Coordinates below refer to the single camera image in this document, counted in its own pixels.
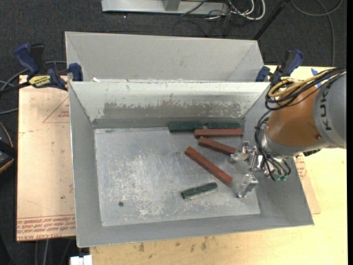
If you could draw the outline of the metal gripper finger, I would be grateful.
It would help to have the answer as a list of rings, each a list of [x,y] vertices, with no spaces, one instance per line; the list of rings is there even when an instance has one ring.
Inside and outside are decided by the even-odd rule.
[[[243,141],[242,144],[238,146],[238,149],[230,155],[230,163],[248,161],[251,151],[249,141]]]
[[[255,178],[255,175],[248,173],[242,177],[240,186],[238,188],[237,197],[244,198],[246,195],[251,192],[258,184],[258,180]]]

